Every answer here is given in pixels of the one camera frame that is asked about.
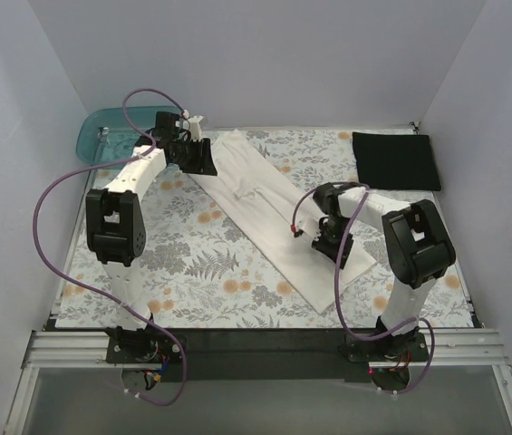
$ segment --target table surface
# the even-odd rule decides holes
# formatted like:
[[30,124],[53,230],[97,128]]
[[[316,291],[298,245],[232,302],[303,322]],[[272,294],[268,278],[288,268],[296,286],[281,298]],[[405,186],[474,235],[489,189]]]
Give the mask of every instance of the table surface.
[[[411,130],[357,130],[412,134]],[[356,178],[351,130],[246,130],[248,141],[302,191],[326,181]],[[213,140],[220,131],[206,133]],[[112,131],[103,153],[132,144],[131,131]],[[116,170],[96,174],[102,187]],[[434,200],[431,192],[378,193],[414,202]],[[141,257],[144,297],[155,321],[165,327],[192,328],[330,328],[340,323],[333,306],[318,314],[267,261],[213,199],[189,176],[168,167],[141,202],[147,247]],[[85,283],[109,288],[101,264],[86,246],[84,216],[69,274]],[[384,237],[357,222],[355,243],[377,263],[343,291],[343,311],[350,326],[373,327],[392,289]],[[116,305],[68,284],[62,293],[56,326],[115,326]],[[472,326],[459,271],[452,266],[430,291],[422,315],[434,327]]]

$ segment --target flower pattern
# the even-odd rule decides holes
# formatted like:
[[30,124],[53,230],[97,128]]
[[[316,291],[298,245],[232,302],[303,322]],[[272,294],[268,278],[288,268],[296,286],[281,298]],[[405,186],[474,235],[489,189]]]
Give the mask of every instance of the flower pattern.
[[[410,130],[367,130],[408,134]],[[214,140],[217,131],[207,135]],[[326,181],[356,177],[350,131],[249,130],[248,141],[301,190]],[[124,157],[137,135],[111,131],[102,144],[105,159]],[[94,187],[107,184],[118,170],[97,173]],[[431,199],[430,192],[379,191],[395,199]],[[217,203],[190,177],[169,166],[141,202],[147,245],[141,257],[142,297],[157,323],[166,327],[330,328],[340,323],[333,307],[318,314],[259,252]],[[342,295],[351,327],[372,327],[391,295],[393,275],[383,235],[362,222],[354,224],[361,243],[377,263]],[[70,275],[109,289],[109,279],[86,245],[82,228],[70,253]],[[452,266],[430,292],[423,309],[438,327],[472,326],[468,304]],[[116,305],[80,287],[62,294],[58,327],[114,326]]]

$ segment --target gray wall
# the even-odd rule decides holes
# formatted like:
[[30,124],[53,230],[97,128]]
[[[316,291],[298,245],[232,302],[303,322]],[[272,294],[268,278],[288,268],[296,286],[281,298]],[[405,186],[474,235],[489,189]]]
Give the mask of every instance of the gray wall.
[[488,0],[423,128],[473,301],[512,361],[512,1]]
[[154,86],[212,126],[420,120],[484,3],[30,0],[89,112]]
[[[31,213],[47,183],[80,164],[74,144],[85,116],[30,5],[0,1],[0,433],[56,284],[34,253]],[[42,214],[44,245],[59,265],[82,186],[67,181]]]

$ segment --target teal tray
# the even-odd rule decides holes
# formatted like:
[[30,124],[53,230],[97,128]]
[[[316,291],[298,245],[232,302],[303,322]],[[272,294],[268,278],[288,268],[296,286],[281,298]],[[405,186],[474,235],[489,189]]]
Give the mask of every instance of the teal tray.
[[[129,107],[128,111],[132,121],[142,130],[155,125],[157,111],[179,113],[175,106]],[[89,165],[126,159],[132,155],[139,136],[125,120],[122,108],[102,109],[90,115],[82,124],[76,141],[76,155]]]

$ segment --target floral tablecloth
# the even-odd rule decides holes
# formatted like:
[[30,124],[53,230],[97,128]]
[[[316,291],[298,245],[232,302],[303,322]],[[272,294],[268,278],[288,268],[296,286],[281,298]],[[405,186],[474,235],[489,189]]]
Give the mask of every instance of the floral tablecloth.
[[[410,130],[365,130],[411,134]],[[215,139],[219,133],[208,135]],[[356,178],[351,132],[343,130],[246,130],[248,141],[298,188]],[[111,132],[104,152],[131,144],[137,135]],[[115,170],[97,173],[102,187]],[[391,198],[433,200],[430,192],[379,191]],[[337,327],[334,309],[318,314],[254,247],[225,212],[190,177],[168,167],[141,203],[147,247],[141,258],[144,288],[155,321],[167,327]],[[372,327],[386,307],[393,275],[382,234],[362,222],[353,227],[377,263],[343,292],[343,311],[355,327]],[[109,280],[86,246],[84,221],[71,252],[70,275],[109,288]],[[63,291],[57,327],[115,325],[116,306],[75,285]],[[431,290],[423,315],[433,326],[472,326],[456,268]]]

